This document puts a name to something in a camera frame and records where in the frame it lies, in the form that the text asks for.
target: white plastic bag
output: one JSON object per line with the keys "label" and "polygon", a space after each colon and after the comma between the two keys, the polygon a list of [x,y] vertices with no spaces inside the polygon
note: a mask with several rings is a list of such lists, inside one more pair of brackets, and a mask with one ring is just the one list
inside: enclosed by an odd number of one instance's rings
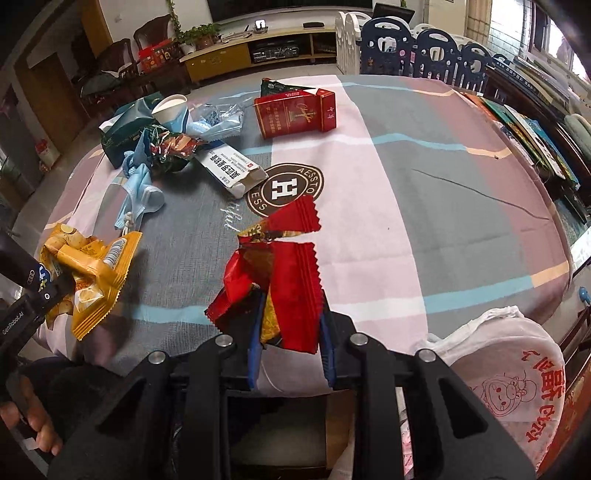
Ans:
{"label": "white plastic bag", "polygon": [[[485,312],[443,340],[424,340],[414,346],[415,351],[421,348],[435,351],[452,366],[537,469],[556,434],[564,406],[564,358],[552,337],[517,307],[506,307]],[[404,440],[407,422],[401,431]],[[351,478],[350,444],[329,480]],[[408,448],[403,453],[407,474],[413,466],[411,453]]]}

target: cartoon face print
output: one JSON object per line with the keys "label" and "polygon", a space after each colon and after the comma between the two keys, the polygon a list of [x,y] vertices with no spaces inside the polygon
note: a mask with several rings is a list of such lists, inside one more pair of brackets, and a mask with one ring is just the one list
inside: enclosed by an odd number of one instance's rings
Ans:
{"label": "cartoon face print", "polygon": [[497,375],[484,380],[482,386],[474,389],[488,409],[497,417],[513,412],[521,402],[529,402],[535,397],[537,387],[531,380],[519,377]]}

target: floor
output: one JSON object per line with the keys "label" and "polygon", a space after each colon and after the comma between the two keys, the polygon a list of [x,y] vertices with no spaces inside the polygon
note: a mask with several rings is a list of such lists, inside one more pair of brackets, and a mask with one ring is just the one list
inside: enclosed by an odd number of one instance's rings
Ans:
{"label": "floor", "polygon": [[[221,81],[212,82],[191,92],[189,99],[194,102],[205,101],[215,97],[220,90],[238,88],[245,82],[258,82],[263,77],[272,79],[286,79],[310,75],[339,74],[335,64],[298,65],[275,70],[259,70],[246,75],[234,74],[224,77]],[[39,188],[28,199],[17,217],[13,231],[20,235],[17,242],[30,254],[35,255],[37,242],[47,224],[51,211],[60,198],[68,178],[82,157],[94,146],[100,143],[100,131],[97,122],[91,122],[74,140],[69,150],[62,155],[58,163],[45,176]],[[0,275],[0,296],[11,301],[19,288]],[[48,352],[34,342],[29,342],[23,349],[23,356],[37,359],[46,356]]]}

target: yellow cabinet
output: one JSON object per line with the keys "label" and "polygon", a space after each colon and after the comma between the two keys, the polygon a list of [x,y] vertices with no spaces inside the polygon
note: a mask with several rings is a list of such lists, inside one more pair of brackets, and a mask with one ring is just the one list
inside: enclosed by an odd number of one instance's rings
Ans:
{"label": "yellow cabinet", "polygon": [[187,60],[185,65],[193,82],[252,66],[251,55],[246,43],[204,52]]}

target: finger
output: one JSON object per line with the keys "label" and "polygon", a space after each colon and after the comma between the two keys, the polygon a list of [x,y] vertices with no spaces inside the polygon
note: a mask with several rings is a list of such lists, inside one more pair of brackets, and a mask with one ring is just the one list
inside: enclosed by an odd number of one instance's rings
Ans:
{"label": "finger", "polygon": [[17,406],[12,402],[3,403],[0,405],[0,417],[2,417],[4,425],[6,425],[9,430],[16,427],[18,422],[21,420]]}
{"label": "finger", "polygon": [[37,446],[42,452],[49,452],[56,441],[56,437],[57,435],[56,431],[53,429],[53,425],[48,422],[37,434]]}
{"label": "finger", "polygon": [[64,442],[62,441],[61,438],[57,437],[57,440],[55,441],[55,443],[53,444],[53,447],[51,447],[51,454],[53,456],[56,456],[58,453],[60,453],[61,448],[64,446]]}
{"label": "finger", "polygon": [[25,397],[25,399],[27,400],[29,400],[33,395],[35,395],[35,392],[33,390],[33,384],[24,375],[21,375],[21,392],[22,396]]}
{"label": "finger", "polygon": [[27,422],[36,432],[41,431],[41,428],[49,421],[47,414],[41,400],[36,395],[33,395],[28,400],[29,409],[27,411]]}

